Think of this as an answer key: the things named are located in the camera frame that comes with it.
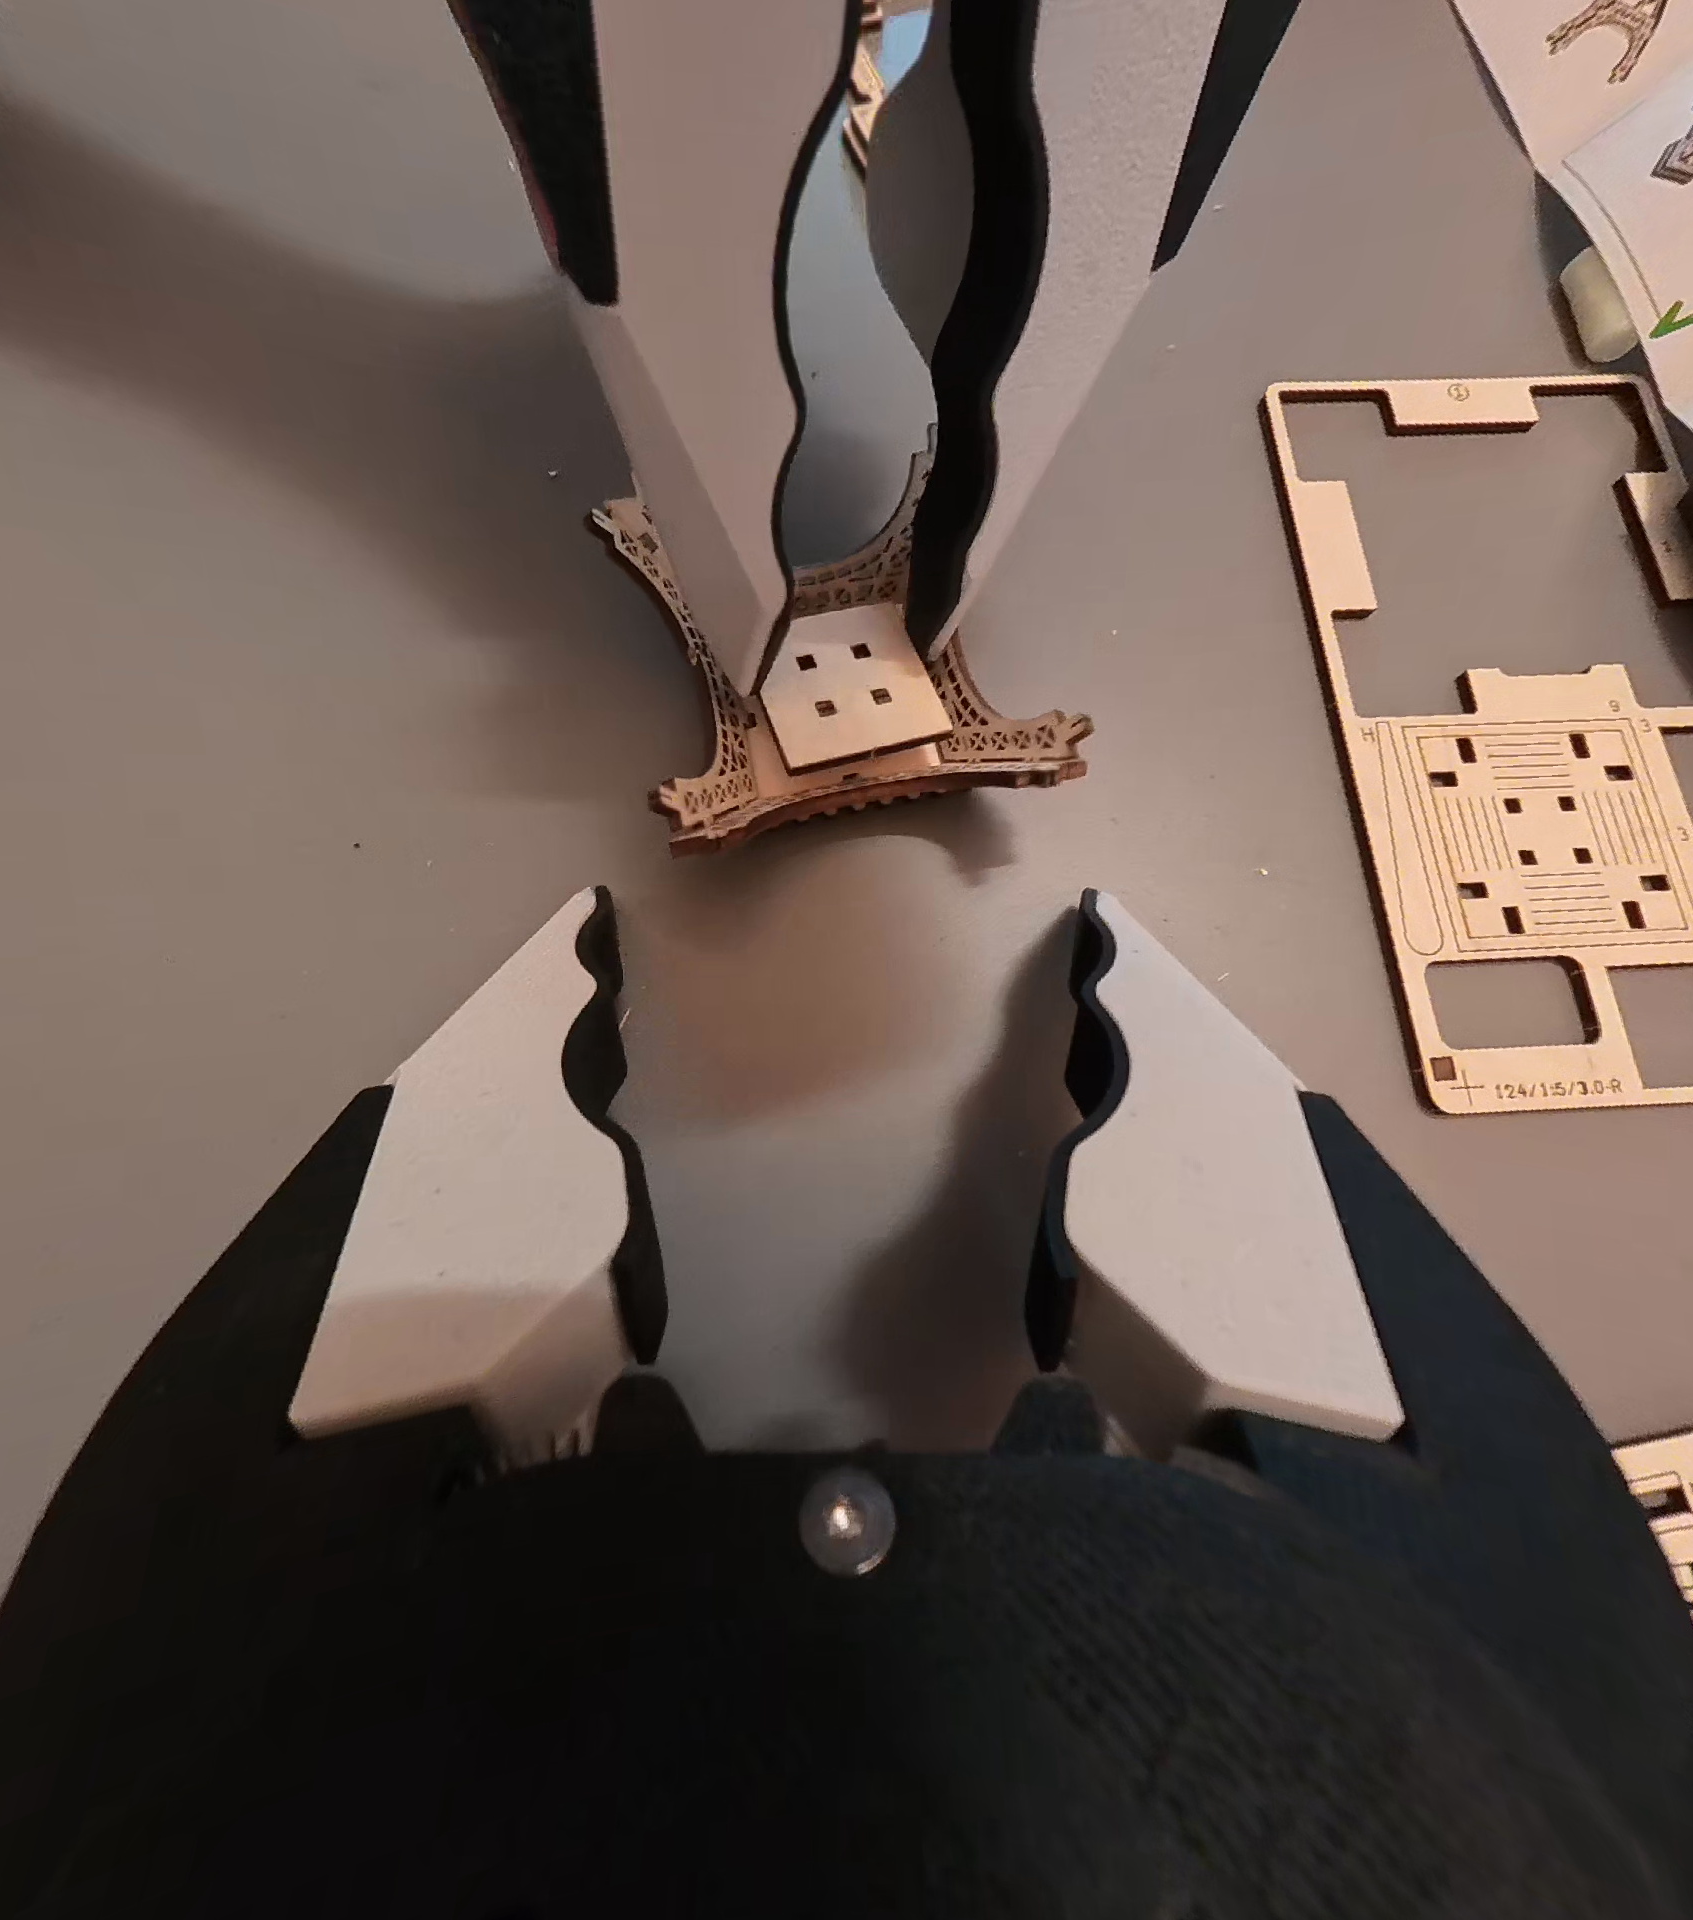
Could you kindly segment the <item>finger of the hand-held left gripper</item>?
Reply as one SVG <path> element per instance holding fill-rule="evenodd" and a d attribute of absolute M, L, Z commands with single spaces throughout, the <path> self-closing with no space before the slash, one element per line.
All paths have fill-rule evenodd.
<path fill-rule="evenodd" d="M 906 633 L 938 657 L 1238 129 L 1238 8 L 940 3 L 870 134 L 867 233 L 929 360 Z"/>
<path fill-rule="evenodd" d="M 581 336 L 672 578 L 746 694 L 790 597 L 785 241 L 859 8 L 601 3 L 593 29 L 619 295 L 578 310 Z"/>

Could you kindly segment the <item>square wooden four-hole piece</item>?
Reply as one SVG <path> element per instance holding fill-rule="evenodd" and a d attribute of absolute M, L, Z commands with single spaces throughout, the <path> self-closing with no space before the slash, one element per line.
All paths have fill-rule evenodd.
<path fill-rule="evenodd" d="M 795 618 L 761 703 L 793 774 L 909 751 L 954 727 L 890 600 Z"/>

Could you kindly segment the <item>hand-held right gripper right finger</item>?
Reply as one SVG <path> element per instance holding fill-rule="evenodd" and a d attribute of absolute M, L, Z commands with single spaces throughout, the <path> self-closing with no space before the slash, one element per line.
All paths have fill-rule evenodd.
<path fill-rule="evenodd" d="M 1125 906 L 1081 896 L 1026 1328 L 1125 1444 L 1258 1415 L 1386 1442 L 1402 1406 L 1300 1085 Z"/>

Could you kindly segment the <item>wooden lattice tower base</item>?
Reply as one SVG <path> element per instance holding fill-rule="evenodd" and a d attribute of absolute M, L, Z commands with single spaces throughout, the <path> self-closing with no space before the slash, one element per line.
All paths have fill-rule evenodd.
<path fill-rule="evenodd" d="M 860 605 L 902 608 L 911 558 L 911 521 L 933 465 L 933 447 L 916 452 L 906 491 L 879 535 L 841 562 L 801 569 L 793 621 Z M 1050 710 L 1009 719 L 973 680 L 956 636 L 922 658 L 954 727 L 911 748 L 863 754 L 793 774 L 765 719 L 761 687 L 741 692 L 715 661 L 676 588 L 658 531 L 638 497 L 608 500 L 593 514 L 619 561 L 653 590 L 672 618 L 689 662 L 698 671 L 715 729 L 705 774 L 664 780 L 650 805 L 670 818 L 670 850 L 718 853 L 771 828 L 822 814 L 893 805 L 980 787 L 1053 788 L 1087 773 L 1081 742 L 1093 732 L 1085 715 Z"/>

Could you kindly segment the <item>small white block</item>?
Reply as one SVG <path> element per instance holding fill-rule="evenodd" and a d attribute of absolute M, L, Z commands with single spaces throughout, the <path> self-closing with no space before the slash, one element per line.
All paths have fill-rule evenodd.
<path fill-rule="evenodd" d="M 1638 348 L 1627 298 L 1594 247 L 1581 249 L 1560 268 L 1559 293 L 1591 365 L 1610 366 Z"/>

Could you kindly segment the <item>wooden sheet with square parts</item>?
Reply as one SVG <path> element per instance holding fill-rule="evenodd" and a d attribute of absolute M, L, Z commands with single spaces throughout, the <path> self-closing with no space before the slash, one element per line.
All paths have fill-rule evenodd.
<path fill-rule="evenodd" d="M 1392 434 L 1524 434 L 1543 399 L 1630 409 L 1654 452 L 1620 476 L 1620 512 L 1657 598 L 1693 605 L 1687 480 L 1641 379 L 1276 382 L 1262 402 L 1411 1053 L 1449 1116 L 1693 1105 L 1693 1083 L 1648 1080 L 1618 994 L 1630 977 L 1693 977 L 1693 811 L 1670 754 L 1673 738 L 1693 736 L 1693 704 L 1652 707 L 1625 667 L 1591 664 L 1471 669 L 1452 715 L 1360 712 L 1338 625 L 1375 613 L 1378 597 L 1350 493 L 1300 476 L 1291 412 L 1372 402 Z M 1583 1039 L 1465 1046 L 1442 1032 L 1432 972 L 1512 963 L 1565 969 Z"/>

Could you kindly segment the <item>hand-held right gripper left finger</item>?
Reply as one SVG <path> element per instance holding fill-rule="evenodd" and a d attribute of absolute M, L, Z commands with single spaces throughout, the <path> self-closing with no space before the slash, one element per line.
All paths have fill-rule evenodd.
<path fill-rule="evenodd" d="M 619 926 L 574 895 L 393 1077 L 288 1418 L 302 1436 L 470 1410 L 587 1442 L 667 1328 L 624 1080 Z"/>

